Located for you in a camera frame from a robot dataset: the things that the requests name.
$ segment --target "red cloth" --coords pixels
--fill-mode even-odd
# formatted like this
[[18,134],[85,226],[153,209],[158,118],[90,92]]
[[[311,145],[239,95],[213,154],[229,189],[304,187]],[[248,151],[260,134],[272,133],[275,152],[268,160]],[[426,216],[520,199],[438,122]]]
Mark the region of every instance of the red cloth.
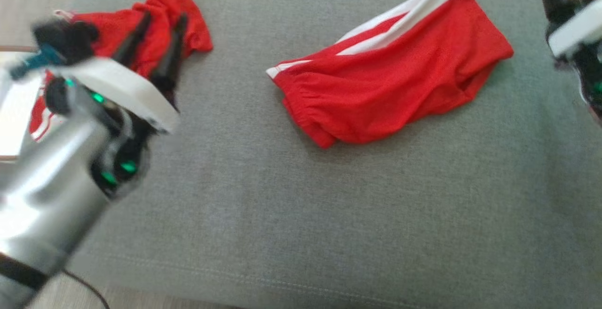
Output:
[[144,11],[151,13],[152,22],[131,66],[138,74],[148,77],[161,60],[171,40],[172,28],[182,13],[187,13],[189,18],[184,37],[185,56],[189,56],[194,50],[208,52],[213,49],[209,29],[192,0],[146,0],[145,3],[134,3],[132,9],[115,13],[75,15],[73,21],[81,20],[94,24],[100,32],[100,39],[94,44],[95,54],[110,57],[140,22]]
[[328,148],[379,140],[472,101],[513,54],[475,0],[410,0],[267,73],[295,123]]
[[50,71],[45,71],[44,84],[41,85],[38,98],[32,109],[32,120],[30,121],[30,135],[35,142],[39,142],[50,130],[56,127],[62,120],[57,120],[56,115],[46,107],[44,92],[47,84],[54,78]]

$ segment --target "red shorts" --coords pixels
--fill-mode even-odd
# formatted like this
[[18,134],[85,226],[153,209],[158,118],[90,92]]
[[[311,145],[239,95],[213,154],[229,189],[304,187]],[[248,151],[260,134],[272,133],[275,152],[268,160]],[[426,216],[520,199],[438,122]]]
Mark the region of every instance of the red shorts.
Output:
[[328,148],[379,140],[472,101],[513,54],[475,0],[409,0],[267,73],[295,123]]

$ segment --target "cable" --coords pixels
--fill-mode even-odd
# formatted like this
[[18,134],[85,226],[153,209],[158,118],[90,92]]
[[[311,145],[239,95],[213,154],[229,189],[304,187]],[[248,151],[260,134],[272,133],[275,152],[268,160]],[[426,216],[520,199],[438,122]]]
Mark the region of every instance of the cable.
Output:
[[111,309],[111,307],[109,307],[109,303],[107,303],[107,300],[105,300],[105,298],[103,297],[101,292],[99,292],[96,288],[94,288],[88,282],[81,279],[81,277],[78,277],[77,275],[70,273],[67,269],[63,269],[63,273],[65,275],[71,277],[72,279],[74,279],[75,281],[77,281],[78,283],[83,285],[84,287],[88,288],[88,290],[90,290],[98,298],[98,300],[101,301],[101,303],[103,304],[103,307],[105,307],[105,309]]

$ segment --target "gray fabric surface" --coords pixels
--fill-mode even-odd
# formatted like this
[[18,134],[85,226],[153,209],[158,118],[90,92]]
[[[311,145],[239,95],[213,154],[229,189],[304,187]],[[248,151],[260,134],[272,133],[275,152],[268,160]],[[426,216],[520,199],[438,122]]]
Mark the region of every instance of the gray fabric surface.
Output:
[[[101,287],[111,309],[238,309],[122,287]],[[64,274],[54,277],[27,309],[103,309],[90,290]]]
[[601,307],[602,134],[540,0],[477,0],[516,55],[465,107],[327,151],[288,118],[265,69],[403,1],[195,0],[215,50],[185,64],[182,127],[74,271],[247,308]]

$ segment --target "stitching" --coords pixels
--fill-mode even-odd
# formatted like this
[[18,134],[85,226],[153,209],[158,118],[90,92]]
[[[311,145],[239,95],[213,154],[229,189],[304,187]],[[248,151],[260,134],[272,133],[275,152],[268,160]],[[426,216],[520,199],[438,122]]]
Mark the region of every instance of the stitching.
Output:
[[104,256],[101,256],[101,255],[96,255],[94,253],[91,253],[90,251],[84,251],[81,253],[88,255],[90,257],[99,259],[99,260],[123,260],[123,261],[126,261],[127,263],[133,264],[135,266],[157,266],[159,268],[164,268],[164,269],[174,268],[174,269],[179,269],[179,270],[191,273],[191,274],[199,274],[199,275],[202,272],[206,272],[206,273],[211,274],[210,276],[221,277],[224,279],[230,279],[230,280],[236,281],[238,283],[257,284],[257,285],[264,286],[264,287],[279,288],[279,289],[283,289],[283,290],[292,290],[292,291],[296,291],[296,292],[300,292],[300,293],[318,294],[325,298],[331,298],[334,300],[345,299],[345,300],[349,300],[349,301],[353,301],[353,302],[359,302],[359,303],[372,305],[375,307],[380,306],[380,307],[387,307],[387,308],[392,308],[392,309],[399,308],[399,307],[406,307],[406,308],[410,308],[410,309],[428,309],[427,307],[423,307],[421,305],[412,305],[412,304],[404,303],[404,302],[387,301],[387,300],[383,300],[383,299],[379,299],[379,298],[372,298],[369,296],[339,292],[337,290],[312,287],[309,285],[295,284],[295,283],[289,283],[289,282],[284,282],[284,281],[276,281],[273,279],[265,279],[265,278],[261,278],[261,277],[252,277],[252,276],[248,276],[248,275],[239,275],[236,273],[228,273],[228,272],[223,272],[220,270],[213,270],[213,269],[207,269],[207,268],[189,268],[189,267],[180,266],[180,265],[174,264],[174,263],[158,262],[158,261],[149,260],[146,258],[133,258],[133,257],[129,257],[129,256],[125,256],[125,255],[118,255],[118,254],[105,254]]

